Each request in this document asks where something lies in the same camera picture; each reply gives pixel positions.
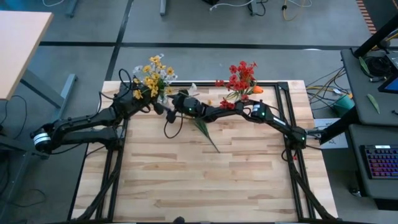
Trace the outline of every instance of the rgb keyboard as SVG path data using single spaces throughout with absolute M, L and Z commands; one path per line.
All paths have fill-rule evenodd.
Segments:
M 361 146 L 370 179 L 398 179 L 398 147 Z

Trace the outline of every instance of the wooden table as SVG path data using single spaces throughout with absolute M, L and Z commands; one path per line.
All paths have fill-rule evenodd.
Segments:
M 105 82 L 103 92 L 110 96 L 119 84 Z M 297 125 L 314 127 L 304 82 L 289 81 L 289 88 Z M 198 92 L 200 101 L 213 100 L 214 105 L 227 94 L 216 87 L 198 87 Z M 273 88 L 265 87 L 263 94 L 251 98 L 277 106 Z M 103 98 L 103 108 L 110 103 Z M 189 121 L 173 139 L 164 136 L 164 124 L 164 116 L 153 110 L 130 120 L 114 221 L 172 222 L 178 216 L 187 222 L 297 221 L 287 163 L 280 156 L 281 133 L 240 116 L 221 118 L 208 124 L 218 154 Z M 167 126 L 168 134 L 179 126 L 177 119 Z M 317 146 L 315 141 L 308 144 Z M 88 151 L 99 146 L 90 144 Z M 311 190 L 337 217 L 322 152 L 305 149 L 303 155 Z M 105 158 L 102 150 L 86 159 L 72 217 L 81 215 L 98 193 Z M 300 195 L 305 210 L 303 192 Z

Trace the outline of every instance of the metal leg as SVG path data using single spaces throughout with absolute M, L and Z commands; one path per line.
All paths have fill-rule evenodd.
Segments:
M 166 3 L 167 0 L 160 0 L 160 15 L 164 16 L 166 14 Z
M 252 9 L 251 15 L 255 16 L 258 13 L 258 11 L 257 11 L 257 0 L 252 1 L 250 4 L 251 4 L 251 9 Z
M 21 78 L 21 83 L 51 103 L 57 109 L 54 119 L 59 119 L 65 109 L 65 104 L 68 101 L 70 90 L 72 89 L 73 83 L 76 79 L 77 76 L 75 74 L 69 75 L 61 95 L 29 70 L 26 70 L 25 75 Z
M 323 130 L 320 144 L 323 144 L 348 129 L 350 124 L 359 124 L 359 118 L 355 106 L 343 115 L 338 121 Z
M 76 6 L 79 0 L 70 0 L 66 15 L 73 18 L 75 16 Z

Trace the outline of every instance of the yellow cable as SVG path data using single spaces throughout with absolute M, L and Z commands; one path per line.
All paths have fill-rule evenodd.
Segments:
M 300 6 L 300 11 L 291 19 L 287 19 L 287 17 L 286 17 L 286 9 L 283 9 L 282 10 L 282 14 L 284 15 L 285 21 L 287 21 L 287 22 L 293 21 L 297 16 L 301 15 L 303 13 L 305 1 L 306 0 L 302 0 L 302 4 Z

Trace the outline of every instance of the light wood desk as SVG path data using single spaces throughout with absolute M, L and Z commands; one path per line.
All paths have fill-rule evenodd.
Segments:
M 27 66 L 53 18 L 50 12 L 0 11 L 0 100 L 10 100 L 19 82 L 54 105 L 61 117 L 76 75 L 69 75 L 58 94 Z
M 105 82 L 103 92 L 111 96 L 118 92 L 119 84 Z M 289 81 L 289 88 L 297 125 L 312 128 L 304 82 Z M 200 101 L 213 100 L 214 105 L 228 93 L 225 88 L 216 87 L 198 87 L 198 92 Z M 264 87 L 263 94 L 250 97 L 277 106 L 273 88 Z M 103 108 L 110 104 L 103 98 Z M 164 136 L 164 124 L 165 116 L 153 110 L 131 118 L 115 222 L 172 222 L 178 216 L 187 222 L 297 221 L 289 170 L 280 157 L 285 147 L 280 132 L 240 116 L 218 119 L 208 124 L 210 136 L 221 151 L 218 154 L 189 121 L 184 121 L 181 133 L 173 139 Z M 179 126 L 177 118 L 167 127 L 169 135 L 176 133 Z M 317 146 L 315 141 L 307 144 Z M 99 146 L 90 144 L 88 151 Z M 303 156 L 311 190 L 337 217 L 322 152 L 305 149 Z M 72 217 L 80 216 L 98 193 L 105 158 L 103 149 L 85 160 Z M 306 210 L 303 192 L 300 196 Z

